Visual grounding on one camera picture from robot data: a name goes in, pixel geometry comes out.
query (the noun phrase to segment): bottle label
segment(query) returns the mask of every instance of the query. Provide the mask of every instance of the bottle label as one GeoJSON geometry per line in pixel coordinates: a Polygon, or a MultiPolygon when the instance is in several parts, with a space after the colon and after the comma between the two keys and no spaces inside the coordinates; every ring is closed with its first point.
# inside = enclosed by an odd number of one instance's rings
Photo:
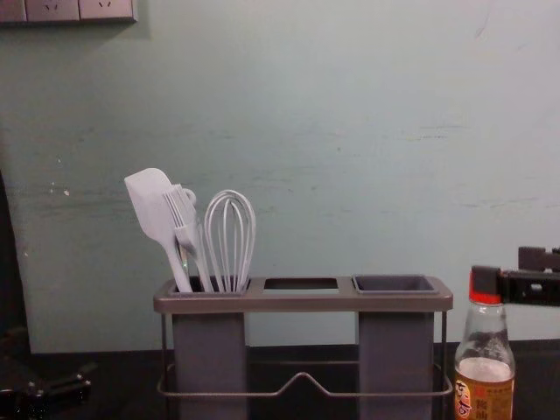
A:
{"type": "Polygon", "coordinates": [[[514,378],[482,382],[459,372],[455,380],[455,420],[511,420],[514,378]]]}

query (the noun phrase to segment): wall outlet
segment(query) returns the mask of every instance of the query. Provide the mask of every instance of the wall outlet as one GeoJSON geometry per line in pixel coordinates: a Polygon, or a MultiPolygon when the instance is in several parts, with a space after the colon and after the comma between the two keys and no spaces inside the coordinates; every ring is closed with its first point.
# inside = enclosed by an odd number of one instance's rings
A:
{"type": "Polygon", "coordinates": [[[26,20],[24,0],[0,0],[0,23],[26,20]]]}
{"type": "Polygon", "coordinates": [[[30,22],[80,20],[78,0],[26,0],[25,5],[30,22]]]}
{"type": "Polygon", "coordinates": [[[80,18],[135,20],[132,0],[80,0],[80,18]]]}

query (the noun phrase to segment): spatula handle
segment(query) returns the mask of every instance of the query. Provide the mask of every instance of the spatula handle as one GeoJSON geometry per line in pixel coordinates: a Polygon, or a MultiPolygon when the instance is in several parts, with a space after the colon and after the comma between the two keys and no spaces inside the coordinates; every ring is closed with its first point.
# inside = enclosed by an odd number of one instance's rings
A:
{"type": "Polygon", "coordinates": [[[165,252],[167,253],[167,259],[171,265],[171,270],[173,271],[178,291],[182,293],[192,293],[193,288],[191,287],[188,278],[186,278],[186,273],[183,270],[181,259],[179,258],[177,250],[175,247],[170,246],[165,248],[165,252]]]}

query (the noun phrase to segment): utensil holder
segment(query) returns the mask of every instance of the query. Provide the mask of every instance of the utensil holder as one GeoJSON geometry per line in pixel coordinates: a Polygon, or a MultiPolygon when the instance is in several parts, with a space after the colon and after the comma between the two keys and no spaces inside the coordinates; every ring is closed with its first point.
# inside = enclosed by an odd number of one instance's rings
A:
{"type": "Polygon", "coordinates": [[[164,359],[158,389],[168,402],[180,400],[180,420],[248,420],[248,400],[278,397],[301,379],[329,398],[357,398],[360,420],[431,420],[432,398],[452,392],[445,374],[446,315],[451,308],[449,289],[427,276],[258,277],[238,294],[178,293],[170,281],[154,297],[154,309],[162,314],[164,359]],[[276,294],[274,289],[284,290],[276,294]],[[323,289],[332,293],[319,293],[323,289]],[[306,372],[275,391],[247,391],[247,312],[357,312],[359,392],[332,392],[306,372]],[[436,391],[434,312],[441,312],[443,348],[442,389],[436,391]],[[173,323],[176,392],[170,391],[167,378],[167,315],[173,323]]]}

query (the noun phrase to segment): dark countertop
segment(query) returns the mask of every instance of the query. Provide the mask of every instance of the dark countertop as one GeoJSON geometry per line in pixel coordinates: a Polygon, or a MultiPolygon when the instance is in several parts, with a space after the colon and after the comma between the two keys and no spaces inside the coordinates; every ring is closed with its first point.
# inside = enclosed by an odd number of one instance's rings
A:
{"type": "MultiPolygon", "coordinates": [[[[450,344],[450,356],[456,345],[450,344]]],[[[514,418],[515,420],[550,420],[558,418],[560,410],[560,340],[513,342],[517,363],[514,418]]],[[[282,380],[305,370],[318,377],[332,390],[353,390],[357,378],[356,365],[274,366],[267,361],[278,360],[355,360],[355,346],[310,346],[257,348],[249,352],[254,362],[249,370],[249,386],[274,390],[282,380]]],[[[449,357],[452,368],[452,357],[449,357]]],[[[75,372],[94,361],[98,368],[88,379],[93,383],[87,405],[69,409],[52,420],[153,420],[165,418],[165,401],[156,391],[161,375],[160,352],[81,353],[33,355],[21,360],[27,367],[9,370],[10,363],[0,363],[2,379],[26,383],[36,373],[43,379],[56,379],[75,372]]],[[[337,420],[356,416],[352,400],[329,401],[311,384],[301,381],[282,397],[273,401],[251,404],[251,420],[305,419],[337,420]]]]}

